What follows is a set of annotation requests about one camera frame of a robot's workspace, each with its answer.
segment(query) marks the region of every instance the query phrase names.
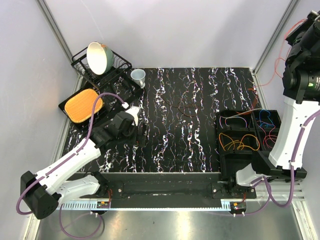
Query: metal floor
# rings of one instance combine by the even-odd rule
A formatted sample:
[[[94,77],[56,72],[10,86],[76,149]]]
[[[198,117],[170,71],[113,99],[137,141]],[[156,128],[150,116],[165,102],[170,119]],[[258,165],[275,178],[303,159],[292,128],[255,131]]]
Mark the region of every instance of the metal floor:
[[[248,202],[247,212],[257,210],[258,202]],[[84,211],[62,212],[66,226]],[[67,240],[59,227],[58,211],[41,220],[37,240]],[[246,217],[215,216],[210,212],[177,211],[109,211],[103,215],[104,230],[97,240],[301,240],[302,235],[291,207],[279,208],[273,203],[261,213]],[[66,228],[77,237],[91,234],[99,224],[86,215]]]

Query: purple tube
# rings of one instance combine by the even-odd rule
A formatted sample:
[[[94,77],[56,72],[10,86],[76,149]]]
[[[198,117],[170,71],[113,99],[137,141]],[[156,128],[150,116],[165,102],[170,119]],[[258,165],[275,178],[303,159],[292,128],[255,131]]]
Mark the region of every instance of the purple tube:
[[[83,145],[76,151],[77,153],[79,151],[81,151],[87,144],[87,142],[89,141],[89,138],[90,138],[90,135],[91,135],[91,132],[92,132],[92,128],[93,128],[93,124],[94,124],[94,115],[95,115],[95,108],[96,108],[96,104],[98,102],[98,100],[103,97],[103,96],[106,96],[106,95],[109,95],[109,96],[112,96],[112,97],[115,97],[117,98],[122,104],[125,103],[125,101],[123,101],[123,99],[121,97],[119,97],[118,95],[116,94],[113,94],[113,93],[110,93],[110,92],[104,92],[104,93],[101,93],[99,96],[96,97],[94,103],[93,103],[93,107],[92,107],[92,112],[91,112],[91,118],[90,118],[90,125],[89,125],[89,131],[88,131],[88,134],[85,138],[85,141],[83,143]],[[58,164],[57,166],[55,166],[54,168],[52,168],[50,171],[48,171],[45,175],[46,176],[49,176],[50,174],[52,174],[55,170],[57,170],[58,168],[60,168],[63,164],[65,164],[67,161],[69,161],[70,159],[72,159],[76,154],[73,153],[71,154],[69,157],[67,157],[64,161],[62,161],[60,164]],[[27,194],[27,192],[34,186],[36,185],[37,183],[39,183],[42,179],[44,179],[45,177],[44,176],[41,176],[40,178],[38,178],[36,181],[34,181],[33,183],[31,183],[30,186],[28,186],[23,192],[22,194],[20,195],[20,197],[18,198],[18,201],[16,203],[16,206],[15,206],[15,209],[16,209],[16,212],[20,215],[28,215],[28,214],[31,214],[32,212],[31,211],[28,211],[28,212],[23,212],[20,210],[20,203],[22,201],[22,199],[24,198],[24,196]]]
[[[89,212],[86,212],[86,213],[83,213],[83,214],[81,214],[81,215],[79,215],[79,216],[77,216],[75,219],[73,219],[70,223],[68,223],[67,225],[65,225],[63,228],[66,229],[66,228],[74,225],[79,219],[82,219],[83,217],[88,216],[88,215],[91,215],[91,212],[90,212],[90,211],[89,211]],[[52,218],[49,217],[48,221],[49,221],[49,226],[50,226],[50,228],[51,228],[51,230],[52,230],[53,232],[57,232],[57,233],[58,233],[58,232],[61,232],[60,225],[59,225],[59,229],[56,229],[56,228],[53,226],[53,223],[52,223],[53,220],[52,220]]]
[[[245,216],[252,216],[252,215],[255,215],[255,214],[260,213],[261,211],[263,211],[263,210],[267,207],[270,199],[271,199],[271,198],[270,198],[270,195],[269,195],[269,196],[268,196],[268,199],[267,199],[266,202],[265,202],[265,204],[264,204],[260,209],[258,209],[257,211],[254,211],[254,212],[245,213],[244,215],[242,215],[242,214],[236,214],[236,215],[223,214],[223,213],[211,212],[211,211],[210,211],[209,213],[212,214],[212,215],[221,216],[221,217],[245,217]]]
[[[85,138],[85,141],[83,143],[83,145],[76,151],[77,153],[79,153],[82,149],[84,149],[84,147],[86,146],[87,142],[89,141],[90,139],[90,135],[91,135],[91,132],[92,132],[92,128],[93,128],[93,125],[94,125],[94,116],[95,116],[95,108],[96,108],[96,104],[98,102],[98,100],[103,97],[103,96],[112,96],[112,97],[115,97],[117,99],[119,99],[119,101],[124,104],[125,102],[123,101],[123,99],[121,97],[119,97],[117,94],[113,94],[113,93],[110,93],[110,92],[104,92],[104,93],[101,93],[99,96],[96,97],[94,103],[93,103],[93,107],[92,107],[92,112],[91,112],[91,118],[90,118],[90,125],[89,125],[89,131],[88,131],[88,134]],[[46,176],[49,176],[50,174],[52,174],[55,170],[57,170],[58,168],[60,168],[63,164],[65,164],[66,162],[68,162],[71,158],[73,158],[76,154],[72,154],[70,155],[67,159],[65,159],[64,161],[62,161],[60,164],[58,164],[57,166],[55,166],[54,168],[52,168],[50,171],[48,171],[45,175]]]
[[[314,114],[312,114],[310,117],[308,117],[308,119],[304,122],[303,125],[306,127],[314,118],[316,118],[319,115],[320,115],[320,110],[316,111]],[[298,152],[298,149],[299,149],[299,146],[300,146],[300,143],[301,143],[301,139],[302,139],[302,137],[304,135],[304,132],[305,132],[305,128],[301,127],[300,132],[298,134],[298,137],[296,139],[294,148],[293,148],[293,152],[292,152],[292,156],[291,156],[291,162],[292,163],[294,163],[296,161],[297,152]],[[285,204],[280,204],[275,200],[275,198],[272,196],[272,190],[271,190],[270,183],[267,181],[267,179],[264,179],[265,185],[267,186],[266,190],[268,191],[268,194],[269,194],[271,200],[274,202],[274,204],[276,204],[277,206],[282,207],[282,208],[288,207],[291,204],[292,199],[294,197],[295,169],[294,169],[294,166],[292,166],[292,165],[290,167],[290,178],[291,178],[290,193],[289,193],[288,201]]]
[[[45,177],[44,176],[41,176],[39,177],[37,180],[35,180],[33,183],[30,184],[30,186],[28,186],[23,192],[22,194],[20,195],[18,201],[16,202],[16,205],[15,205],[15,210],[18,214],[20,215],[29,215],[29,214],[32,214],[32,211],[21,211],[20,210],[20,203],[22,201],[22,199],[24,198],[24,196],[27,194],[27,192],[29,192],[29,190],[34,186],[36,185],[37,183],[39,183],[42,179],[44,179]]]
[[[256,178],[255,180],[253,180],[252,182],[250,182],[250,184],[254,184],[253,186],[251,186],[253,189],[256,187],[256,186],[258,186],[261,182],[262,182],[262,180],[263,180],[263,177],[261,176],[261,177],[258,177],[258,178]]]
[[[64,226],[62,225],[62,220],[61,220],[62,207],[63,207],[63,204],[61,204],[60,209],[59,209],[59,225],[60,225],[61,231],[62,231],[65,235],[67,235],[68,237],[73,238],[73,239],[90,239],[90,238],[92,238],[94,235],[97,234],[97,232],[99,231],[100,226],[101,226],[101,224],[102,224],[102,221],[103,221],[102,216],[98,215],[98,216],[100,217],[100,222],[99,222],[98,227],[96,228],[96,230],[94,230],[93,233],[91,233],[91,234],[88,235],[88,236],[82,236],[82,237],[81,237],[81,236],[73,236],[73,235],[71,235],[70,233],[68,233],[68,232],[65,230]]]

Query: red cable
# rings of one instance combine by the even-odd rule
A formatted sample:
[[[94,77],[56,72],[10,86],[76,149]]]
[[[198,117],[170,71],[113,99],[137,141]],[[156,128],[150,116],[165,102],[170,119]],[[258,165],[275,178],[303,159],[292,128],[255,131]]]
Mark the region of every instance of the red cable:
[[[286,38],[287,38],[287,36],[291,33],[291,31],[292,31],[296,26],[298,26],[299,24],[303,23],[305,20],[306,20],[306,19],[302,19],[302,20],[298,21],[295,25],[293,25],[293,26],[289,29],[289,31],[286,32],[286,34],[284,35],[284,39],[283,39],[283,41],[282,41],[282,44],[281,44],[281,48],[280,48],[280,51],[279,51],[279,56],[278,56],[278,58],[274,61],[274,72],[273,72],[273,75],[272,75],[271,79],[270,79],[267,83],[262,84],[262,85],[257,85],[256,87],[267,86],[267,85],[270,84],[270,83],[272,82],[272,80],[275,78],[275,75],[278,75],[280,78],[282,78],[282,77],[280,76],[280,74],[278,74],[277,68],[278,68],[278,65],[279,65],[280,60],[283,59],[283,58],[281,57],[281,54],[282,54],[283,48],[284,48],[284,46],[285,46],[284,44],[285,44]]]
[[[109,195],[109,201],[108,201],[108,204],[111,203],[111,197],[112,197],[112,189],[110,188],[110,191],[108,190],[108,195]]]
[[[267,123],[267,122],[264,122],[264,121],[257,121],[257,123],[260,122],[260,123],[264,123],[264,124],[268,124],[268,125],[271,125],[270,123]],[[273,124],[273,128],[269,131],[269,134],[267,135],[266,131],[258,125],[259,128],[262,129],[262,131],[264,132],[264,139],[262,141],[262,144],[263,146],[266,148],[266,146],[270,149],[272,149],[273,147],[271,147],[268,143],[267,143],[267,140],[271,140],[272,142],[276,143],[274,140],[277,140],[277,137],[276,135],[271,135],[271,132],[276,128],[276,126]]]
[[[290,53],[290,51],[291,51],[291,48],[292,48],[292,46],[290,46],[290,47],[289,47],[288,52],[287,52],[287,53],[286,53],[286,55],[285,55],[285,59],[287,59],[287,58],[288,58],[289,53]]]

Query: black wire dish rack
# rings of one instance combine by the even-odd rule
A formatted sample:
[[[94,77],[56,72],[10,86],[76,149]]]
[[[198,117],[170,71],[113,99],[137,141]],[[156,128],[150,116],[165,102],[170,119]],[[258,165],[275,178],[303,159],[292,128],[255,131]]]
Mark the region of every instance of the black wire dish rack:
[[[87,48],[72,57],[71,66],[83,77],[83,80],[80,89],[59,104],[59,108],[67,117],[69,117],[65,111],[67,101],[85,89],[93,89],[98,95],[106,92],[117,94],[129,105],[143,94],[144,90],[128,77],[128,71],[132,68],[129,61],[112,51],[114,55],[112,68],[102,75],[96,75],[89,68]],[[104,103],[102,109],[94,115],[94,127],[103,125],[123,109],[120,101],[112,96],[103,96],[102,100]],[[73,124],[84,134],[89,129],[90,118],[81,123],[73,122]]]

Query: marble pattern surface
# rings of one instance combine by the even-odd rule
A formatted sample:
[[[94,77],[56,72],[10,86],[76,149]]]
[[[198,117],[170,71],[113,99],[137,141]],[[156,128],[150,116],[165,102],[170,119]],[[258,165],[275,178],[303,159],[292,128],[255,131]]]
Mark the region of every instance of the marble pattern surface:
[[[133,105],[142,107],[140,119],[149,125],[146,147],[118,144],[80,172],[219,172],[215,116],[248,110],[258,99],[249,68],[144,70],[145,92]],[[83,137],[71,123],[63,154]]]

